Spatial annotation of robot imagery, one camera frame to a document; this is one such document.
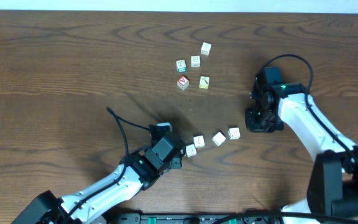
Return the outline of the wooden block bee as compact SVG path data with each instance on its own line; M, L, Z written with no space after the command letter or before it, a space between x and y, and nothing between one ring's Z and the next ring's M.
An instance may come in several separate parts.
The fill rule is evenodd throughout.
M239 139L241 137L240 129L238 127L229 128L228 136L230 140Z

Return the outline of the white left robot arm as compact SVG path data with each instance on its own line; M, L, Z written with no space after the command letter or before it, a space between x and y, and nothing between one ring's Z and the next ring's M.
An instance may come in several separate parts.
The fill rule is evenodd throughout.
M161 177L184 150L184 142L167 132L144 155L127 161L93 185L60 198L46 191L15 218L14 223L91 223L117 204L145 191Z

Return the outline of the teal block umbrella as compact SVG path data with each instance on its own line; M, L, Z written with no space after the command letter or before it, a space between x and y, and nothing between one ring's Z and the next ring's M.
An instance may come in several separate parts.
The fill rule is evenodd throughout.
M193 138L193 143L195 145L195 148L204 147L205 145L204 136L203 135L195 136Z

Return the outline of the wooden block soccer ball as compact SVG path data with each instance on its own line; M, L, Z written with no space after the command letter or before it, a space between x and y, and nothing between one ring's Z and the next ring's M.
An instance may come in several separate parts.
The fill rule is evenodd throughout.
M219 131L213 136L212 140L215 145L220 146L226 140L226 137L222 132Z

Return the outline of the wooden block ladybug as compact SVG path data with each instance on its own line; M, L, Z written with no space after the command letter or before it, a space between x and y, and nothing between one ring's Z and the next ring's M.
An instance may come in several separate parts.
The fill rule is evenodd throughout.
M192 157L192 156L197 155L197 150L196 150L194 144L187 145L185 148L185 151L186 151L187 157Z

